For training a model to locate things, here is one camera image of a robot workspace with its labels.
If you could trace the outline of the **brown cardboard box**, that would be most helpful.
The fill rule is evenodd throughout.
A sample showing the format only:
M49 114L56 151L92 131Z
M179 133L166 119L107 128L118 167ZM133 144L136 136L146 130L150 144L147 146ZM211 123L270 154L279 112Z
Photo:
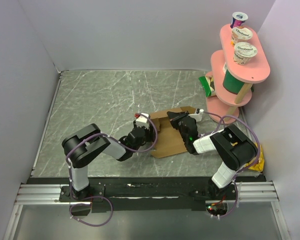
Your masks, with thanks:
M153 157L160 159L187 152L181 134L177 129L172 127L167 112L179 113L188 111L190 114L194 114L196 110L192 106L181 106L149 114L158 133L154 149L150 151Z

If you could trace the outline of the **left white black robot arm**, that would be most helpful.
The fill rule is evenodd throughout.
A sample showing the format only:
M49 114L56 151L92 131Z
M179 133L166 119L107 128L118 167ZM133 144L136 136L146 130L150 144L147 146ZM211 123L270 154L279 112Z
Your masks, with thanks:
M102 133L100 128L91 123L66 137L63 147L69 169L70 196L77 201L84 201L92 194L88 179L88 165L101 153L123 162L140 152L139 148L158 140L158 131L152 121L141 123L133 121L133 129L119 140Z

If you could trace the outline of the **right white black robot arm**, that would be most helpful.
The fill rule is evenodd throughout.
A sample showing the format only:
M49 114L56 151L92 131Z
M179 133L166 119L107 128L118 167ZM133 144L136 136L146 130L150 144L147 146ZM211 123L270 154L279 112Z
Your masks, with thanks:
M198 108L195 113L188 111L168 111L171 126L178 130L186 150L192 155L216 151L222 162L216 173L208 181L207 191L213 199L220 199L226 194L235 175L244 165L253 160L258 153L257 146L234 124L224 129L200 135L197 122L206 112Z

